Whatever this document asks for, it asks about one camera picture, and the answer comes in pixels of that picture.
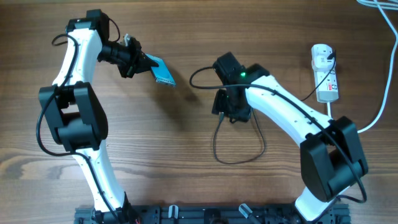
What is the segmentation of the blue screen Galaxy smartphone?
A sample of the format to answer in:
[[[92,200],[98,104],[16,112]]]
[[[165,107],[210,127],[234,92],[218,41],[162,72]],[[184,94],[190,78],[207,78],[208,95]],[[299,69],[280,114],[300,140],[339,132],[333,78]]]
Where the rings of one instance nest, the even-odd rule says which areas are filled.
[[[157,66],[150,66],[150,70],[152,72],[154,80],[159,84],[175,87],[176,82],[171,72],[167,68],[165,62],[161,58],[155,57],[153,55],[146,54],[146,56],[157,64]]]

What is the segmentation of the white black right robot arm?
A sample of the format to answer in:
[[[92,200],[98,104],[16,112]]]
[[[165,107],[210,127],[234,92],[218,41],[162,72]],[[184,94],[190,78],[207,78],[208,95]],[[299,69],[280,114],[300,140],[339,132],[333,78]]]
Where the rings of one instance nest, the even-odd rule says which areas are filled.
[[[265,68],[257,63],[246,68],[231,52],[218,57],[213,70],[223,84],[216,93],[214,114],[224,114],[230,123],[247,122],[258,110],[299,146],[305,188],[294,205],[303,220],[319,220],[347,188],[361,183],[368,164],[352,120],[334,120],[313,110]]]

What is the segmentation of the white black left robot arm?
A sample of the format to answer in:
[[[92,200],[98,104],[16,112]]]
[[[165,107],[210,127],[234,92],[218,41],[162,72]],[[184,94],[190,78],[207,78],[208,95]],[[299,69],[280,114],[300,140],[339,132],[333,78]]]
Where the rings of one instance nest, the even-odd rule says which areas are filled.
[[[92,87],[95,65],[116,65],[123,78],[150,71],[157,83],[175,85],[161,58],[145,54],[131,35],[109,40],[112,19],[102,10],[69,20],[63,36],[67,51],[62,68],[50,86],[39,90],[42,110],[36,125],[39,147],[45,148],[40,129],[46,120],[53,140],[64,147],[60,156],[72,156],[81,167],[91,189],[94,205],[87,214],[77,210],[76,223],[140,223],[127,194],[118,183],[106,150],[108,119]]]

